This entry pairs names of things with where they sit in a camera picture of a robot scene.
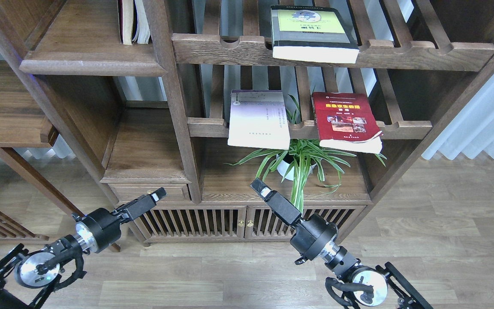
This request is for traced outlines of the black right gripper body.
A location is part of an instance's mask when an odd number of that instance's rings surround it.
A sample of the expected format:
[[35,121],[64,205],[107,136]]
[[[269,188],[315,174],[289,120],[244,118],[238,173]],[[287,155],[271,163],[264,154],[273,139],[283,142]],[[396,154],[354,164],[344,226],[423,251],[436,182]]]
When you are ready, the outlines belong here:
[[290,244],[301,255],[295,261],[296,265],[314,258],[322,258],[330,263],[335,258],[338,248],[334,241],[338,229],[334,223],[326,221],[319,214],[311,215],[308,220],[303,219],[300,211],[277,191],[268,193],[268,205],[283,223],[295,231]]

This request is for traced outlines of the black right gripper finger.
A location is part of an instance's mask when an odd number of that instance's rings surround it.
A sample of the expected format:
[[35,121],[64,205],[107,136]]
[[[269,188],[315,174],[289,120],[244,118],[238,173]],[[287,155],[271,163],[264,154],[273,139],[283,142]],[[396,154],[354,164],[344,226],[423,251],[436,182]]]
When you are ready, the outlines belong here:
[[270,189],[260,178],[255,178],[250,187],[265,202],[275,194],[275,191]]

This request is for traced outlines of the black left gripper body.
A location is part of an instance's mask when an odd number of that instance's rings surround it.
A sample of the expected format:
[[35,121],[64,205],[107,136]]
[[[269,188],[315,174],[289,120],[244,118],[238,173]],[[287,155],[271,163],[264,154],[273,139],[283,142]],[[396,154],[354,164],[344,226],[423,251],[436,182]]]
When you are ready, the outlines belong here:
[[121,224],[135,220],[154,207],[155,196],[142,195],[112,212],[100,208],[82,217],[73,214],[76,221],[74,237],[82,250],[97,254],[121,237]]

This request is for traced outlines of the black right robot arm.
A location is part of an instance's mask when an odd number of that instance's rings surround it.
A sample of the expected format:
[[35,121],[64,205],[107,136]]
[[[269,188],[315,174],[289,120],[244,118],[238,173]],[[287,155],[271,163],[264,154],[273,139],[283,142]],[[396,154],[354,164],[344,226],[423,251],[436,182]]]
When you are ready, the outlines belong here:
[[300,211],[279,192],[271,190],[259,178],[251,187],[287,226],[294,229],[290,244],[299,252],[295,264],[321,258],[334,276],[325,280],[328,294],[344,308],[375,307],[392,289],[400,309],[430,309],[431,304],[390,262],[371,268],[350,254],[338,241],[338,227],[314,214],[303,219]]

